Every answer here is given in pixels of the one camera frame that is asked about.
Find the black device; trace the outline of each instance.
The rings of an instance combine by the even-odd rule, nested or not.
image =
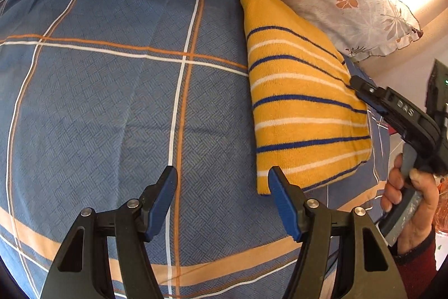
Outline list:
[[[428,80],[426,113],[391,88],[377,88],[356,76],[350,79],[350,85],[405,141],[401,171],[408,179],[402,189],[402,201],[378,223],[392,246],[422,199],[409,179],[411,168],[439,176],[448,174],[448,68],[435,60]]]
[[[83,209],[57,252],[41,298],[113,299],[107,237],[115,236],[127,298],[162,299],[144,242],[160,232],[177,181],[176,169],[167,166],[139,199],[108,212]],[[392,255],[362,207],[341,212],[307,199],[279,167],[270,169],[268,182],[287,233],[303,242],[284,299],[319,299],[331,236],[340,238],[333,298],[406,299]]]

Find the finger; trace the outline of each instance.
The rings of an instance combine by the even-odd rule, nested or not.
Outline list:
[[[389,173],[388,182],[395,188],[400,190],[405,184],[405,179],[398,168],[393,168]]]
[[[393,167],[400,169],[402,168],[402,164],[403,164],[403,154],[398,154],[393,163]]]
[[[412,185],[423,194],[423,200],[418,206],[412,221],[417,227],[424,229],[434,218],[438,204],[438,189],[433,175],[412,169],[409,173]]]
[[[425,203],[435,211],[438,204],[438,189],[435,184],[434,175],[412,169],[409,177],[411,178],[412,185],[422,192]]]
[[[382,194],[390,200],[392,204],[398,204],[402,201],[402,192],[395,189],[391,184],[387,183]]]
[[[381,206],[382,210],[384,210],[386,213],[389,213],[392,209],[391,201],[387,199],[387,197],[385,197],[384,195],[381,197],[381,202],[379,203],[379,205]]]

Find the metal screw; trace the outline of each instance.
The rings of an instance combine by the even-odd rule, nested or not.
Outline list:
[[[128,200],[127,206],[128,206],[128,208],[137,208],[139,204],[140,204],[140,202],[138,201],[138,199],[131,199],[131,200]]]
[[[90,214],[92,214],[92,208],[84,208],[84,209],[81,211],[81,215],[82,215],[83,217],[88,217]]]
[[[319,206],[319,202],[316,199],[308,199],[306,201],[306,204],[310,207],[310,208],[317,208]]]
[[[366,215],[366,210],[363,207],[356,207],[355,214],[362,217],[363,215]]]

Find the blue stripe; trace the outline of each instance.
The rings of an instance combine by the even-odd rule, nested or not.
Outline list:
[[[331,53],[330,51],[328,51],[327,49],[323,48],[321,45],[318,45],[315,42],[312,42],[309,38],[306,38],[305,36],[299,35],[298,33],[295,33],[292,29],[287,29],[286,27],[281,27],[281,26],[263,26],[263,27],[257,27],[256,29],[253,29],[252,31],[250,31],[247,34],[247,38],[246,41],[249,40],[249,37],[252,36],[254,33],[260,32],[260,31],[266,31],[268,29],[278,29],[280,31],[286,31],[289,32],[290,34],[293,34],[294,36],[297,36],[298,38],[301,38],[303,41],[309,42],[312,45],[316,46],[317,48],[321,49],[322,51],[325,51],[327,54],[333,56],[337,61],[339,61],[339,59],[337,58],[337,56],[333,53]]]
[[[271,60],[293,60],[293,61],[297,61],[297,62],[301,62],[302,64],[311,66],[312,68],[319,70],[320,72],[323,72],[325,75],[328,75],[329,77],[332,77],[335,80],[339,80],[340,82],[342,82],[347,88],[349,88],[350,86],[345,84],[345,82],[338,78],[338,77],[334,77],[333,75],[331,75],[328,71],[325,71],[324,69],[321,69],[319,66],[313,65],[312,63],[309,63],[308,61],[302,60],[301,58],[298,58],[296,56],[292,56],[292,55],[272,55],[272,56],[266,56],[263,57],[261,59],[258,59],[257,61],[255,61],[249,68],[249,72],[251,72],[256,66],[264,63],[264,62],[268,62]]]
[[[310,190],[312,190],[312,189],[314,189],[314,188],[318,188],[319,186],[322,186],[323,184],[330,183],[330,182],[332,182],[333,180],[335,180],[335,179],[337,179],[337,178],[339,178],[339,177],[341,177],[341,176],[343,176],[343,175],[346,175],[346,174],[348,174],[348,173],[351,173],[351,172],[355,171],[355,170],[356,170],[357,168],[359,168],[363,163],[366,163],[366,162],[367,162],[367,160],[361,161],[358,165],[356,165],[356,166],[353,167],[353,168],[350,168],[350,169],[347,169],[347,170],[345,170],[345,171],[342,171],[341,173],[338,173],[338,174],[336,174],[335,176],[329,177],[328,179],[325,179],[325,180],[323,180],[322,182],[319,182],[319,183],[316,183],[316,184],[307,186],[306,188],[304,188],[304,189],[302,189],[302,190],[303,190],[303,191],[310,191]]]
[[[258,107],[262,104],[275,102],[278,100],[304,100],[306,102],[332,104],[335,106],[341,106],[341,107],[350,109],[350,111],[353,111],[355,113],[367,114],[367,111],[365,111],[363,109],[355,109],[350,104],[342,103],[342,102],[339,102],[338,100],[313,97],[311,95],[303,95],[303,94],[282,94],[282,95],[272,95],[270,97],[262,98],[258,102],[254,103],[254,105],[252,106],[252,110],[256,109],[256,107]]]
[[[337,143],[337,142],[360,141],[360,140],[367,140],[369,138],[370,138],[370,136],[336,137],[336,138],[325,138],[323,140],[309,140],[309,141],[278,143],[275,145],[266,145],[266,146],[258,147],[257,154],[261,153],[261,152],[290,150],[290,149],[294,149],[294,148],[309,147],[309,146],[330,145],[331,143]]]

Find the red sleeve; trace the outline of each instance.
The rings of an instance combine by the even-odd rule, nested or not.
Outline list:
[[[407,254],[394,256],[394,260],[405,284],[408,299],[417,299],[437,273],[434,228],[425,241]]]

